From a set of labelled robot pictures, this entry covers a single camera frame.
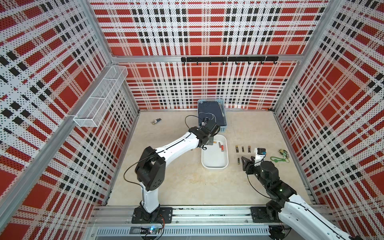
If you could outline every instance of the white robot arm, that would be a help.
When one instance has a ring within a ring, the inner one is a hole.
[[[196,135],[193,133],[187,132],[176,141],[173,141],[170,144],[165,145],[164,147],[157,148],[156,152],[160,157],[164,158],[164,161],[167,167],[173,160],[175,160],[185,152],[191,149],[197,148],[198,144],[199,144],[199,140],[197,139]],[[155,182],[155,184],[158,184],[159,186],[162,183],[162,181],[163,181],[162,179],[158,179],[157,182]],[[143,184],[143,182],[140,182],[140,185],[143,187],[143,191],[144,191],[143,201],[141,202],[141,204],[148,213],[152,213],[154,210],[156,210],[159,207],[159,198],[158,198],[159,188],[156,188],[155,190],[147,191],[146,186]]]
[[[266,204],[269,219],[287,224],[307,240],[361,240],[359,236],[352,238],[309,206],[293,188],[280,180],[279,171],[272,162],[263,161],[265,154],[265,149],[258,148],[255,159],[259,161],[242,157],[242,163],[246,174],[255,175],[271,199]]]
[[[158,188],[164,181],[166,167],[191,149],[204,148],[206,144],[212,145],[213,137],[219,131],[220,126],[215,121],[207,120],[204,126],[190,128],[186,134],[170,144],[156,150],[151,147],[144,149],[135,173],[143,187],[140,215],[143,215],[147,222],[155,222],[158,218],[160,211]]]
[[[220,127],[213,120],[208,120],[204,126],[190,128],[170,144],[156,150],[145,148],[135,169],[143,187],[143,201],[135,209],[135,213],[142,215],[137,223],[156,222],[161,214],[158,188],[164,181],[166,167],[185,152],[204,148],[209,140],[213,142],[213,136],[219,131]],[[265,155],[265,149],[258,148],[255,157],[251,160],[242,157],[242,163],[246,174],[255,175],[270,196],[271,200],[266,204],[269,219],[282,221],[307,240],[361,240],[359,236],[352,238],[309,206],[293,188],[280,180],[275,165],[264,161]],[[132,223],[135,223],[135,214],[133,216]]]

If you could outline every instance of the table surface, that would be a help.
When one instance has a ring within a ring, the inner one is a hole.
[[[164,146],[182,135],[188,129],[184,123],[187,115],[197,115],[197,111],[141,112],[127,153],[118,173],[108,201],[109,206],[139,205],[142,199],[141,188],[123,179],[126,169],[140,159],[143,150],[151,146]],[[278,150],[285,149],[285,141],[272,112],[241,111],[227,112],[227,129],[224,135],[228,144],[228,166],[220,172],[212,172],[201,164],[201,148],[193,149],[175,159],[166,170],[165,180],[159,187],[161,205],[255,205],[266,204],[270,199],[258,194],[250,186],[245,172],[237,164],[237,158],[250,159],[255,147],[266,149],[266,160],[271,156],[281,157]],[[151,121],[161,118],[156,125]],[[188,126],[197,126],[197,118],[188,117]],[[298,170],[291,159],[277,162],[280,179],[290,185],[307,203],[311,203]],[[126,179],[138,182],[135,166],[126,173]],[[255,176],[249,175],[252,185],[266,195],[264,187]]]

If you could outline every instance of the black cable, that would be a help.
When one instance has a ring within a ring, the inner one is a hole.
[[[291,227],[289,227],[289,228],[285,228],[283,225],[272,225],[272,226],[270,226],[270,227],[281,227],[282,229],[284,229],[284,230],[291,230],[292,228]]]
[[[291,232],[292,228],[289,230],[289,232],[287,233],[287,235],[285,235],[284,238],[286,238],[288,236],[288,234]]]
[[[192,133],[189,133],[189,135],[186,137],[186,138],[183,138],[183,139],[181,139],[179,142],[177,142],[177,143],[175,143],[175,144],[173,144],[172,146],[170,146],[170,147],[167,147],[166,148],[166,150],[168,150],[169,148],[171,148],[171,147],[173,147],[173,146],[175,146],[176,144],[178,144],[178,143],[180,143],[180,142],[182,142],[182,141],[184,141],[184,140],[186,140],[190,135],[191,135]]]
[[[262,159],[262,160],[260,160],[260,161],[258,161],[258,162],[255,162],[255,163],[253,163],[253,164],[256,164],[256,163],[260,163],[260,162],[264,161],[264,159],[265,159],[265,156],[266,156],[266,155],[264,155],[264,157],[263,157],[263,159]]]
[[[130,182],[130,183],[133,183],[133,184],[136,184],[136,185],[139,185],[139,186],[141,187],[141,194],[142,194],[142,200],[143,200],[143,202],[144,202],[144,188],[143,188],[143,186],[140,185],[140,184],[138,184],[138,183],[136,183],[136,182],[128,181],[128,180],[125,178],[125,174],[126,174],[127,171],[128,171],[131,167],[133,167],[135,164],[138,164],[139,162],[144,161],[144,160],[148,159],[149,157],[151,157],[151,154],[154,153],[154,152],[156,152],[156,150],[153,151],[153,152],[151,152],[150,155],[149,155],[148,157],[145,157],[145,158],[143,158],[143,159],[141,159],[141,160],[135,162],[134,164],[132,164],[129,168],[127,168],[127,170],[125,170],[125,172],[124,172],[124,174],[123,174],[123,176],[122,176],[122,177],[124,178],[125,181]]]
[[[165,232],[165,229],[164,229],[164,227],[165,227],[165,224],[163,225],[161,222],[159,222],[160,224],[161,224],[161,226],[162,226],[162,232],[161,232],[161,235],[160,235],[160,237],[158,238],[158,239],[156,239],[156,240],[159,240],[161,237],[162,237],[162,235],[164,234],[164,232]]]
[[[192,134],[192,133],[190,133],[186,138],[182,139],[181,141],[179,141],[179,142],[173,144],[172,146],[167,147],[165,150],[168,150],[169,148],[175,146],[176,144],[178,144],[178,143],[180,143],[180,142],[186,140],[191,134]],[[156,152],[156,150],[153,151],[153,152],[151,152],[151,153],[149,154],[148,157],[145,157],[145,158],[143,158],[143,159],[141,159],[141,160],[135,162],[134,164],[132,164],[129,168],[127,168],[127,170],[125,170],[125,172],[124,172],[124,174],[123,174],[123,178],[124,178],[125,181],[130,182],[130,183],[133,183],[133,184],[136,184],[136,185],[139,185],[139,186],[141,187],[141,189],[142,189],[142,197],[143,197],[143,201],[144,201],[144,188],[142,187],[142,185],[140,185],[140,184],[138,184],[138,183],[136,183],[136,182],[128,181],[128,180],[125,178],[125,174],[126,174],[127,171],[128,171],[131,167],[133,167],[135,164],[138,164],[139,162],[144,161],[144,160],[150,158],[150,157],[152,156],[152,154],[155,153],[155,152]]]
[[[186,125],[187,125],[187,117],[189,117],[189,116],[194,116],[194,117],[199,118],[201,121],[204,121],[203,119],[201,119],[201,118],[198,117],[198,116],[195,116],[195,115],[188,115],[188,116],[186,116],[185,119],[184,119],[184,122],[185,122]]]
[[[253,187],[253,185],[251,184],[251,182],[249,181],[249,177],[248,177],[248,174],[247,174],[247,178],[248,178],[248,182],[249,184],[251,185],[251,187],[256,191],[258,192],[261,196],[263,197],[266,197],[266,198],[269,198],[269,199],[272,199],[272,200],[275,200],[275,201],[284,201],[284,202],[291,202],[291,201],[287,201],[287,200],[278,200],[278,199],[273,199],[273,198],[270,198],[270,197],[267,197],[266,195],[260,193],[258,190],[256,190],[256,188]],[[330,230],[332,230],[332,232],[336,233],[337,237],[340,237],[344,240],[346,240],[345,238],[343,238],[341,235],[339,235],[337,232],[335,232],[330,226],[328,226],[327,224],[325,224],[321,219],[319,219],[313,212],[311,212],[309,209],[307,209],[305,206],[301,205],[301,204],[298,204],[297,202],[291,202],[293,204],[297,204],[299,206],[302,206],[304,208],[304,210],[306,211],[309,211],[314,217],[316,217],[319,221],[321,221],[324,225],[326,225]]]
[[[266,218],[268,218],[268,220],[271,222],[276,222],[276,221],[273,221],[272,219],[270,219],[268,215],[266,216]]]
[[[217,133],[215,133],[214,135],[212,135],[212,137],[216,136],[216,135],[220,132],[220,129],[221,129],[221,127],[218,126]]]
[[[258,218],[258,219],[263,219],[263,218],[265,218],[265,217],[268,217],[267,215],[268,215],[268,214],[265,214],[264,216],[260,217],[260,216],[259,216],[259,212],[257,212],[257,218]]]

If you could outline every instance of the white wire basket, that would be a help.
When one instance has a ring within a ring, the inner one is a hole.
[[[80,127],[98,127],[128,75],[125,66],[112,66],[80,108],[74,121]]]

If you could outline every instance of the perforated wall panel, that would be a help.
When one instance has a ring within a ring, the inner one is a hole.
[[[197,108],[199,99],[223,99],[226,108],[272,108],[296,62],[123,63],[141,109]]]
[[[327,0],[90,0],[115,56],[301,54]]]
[[[77,1],[0,2],[0,198],[106,65]]]
[[[134,117],[119,90],[100,127],[75,127],[0,239],[82,239],[93,207],[106,197]]]
[[[352,236],[384,233],[383,1],[343,0],[277,113],[321,203]]]

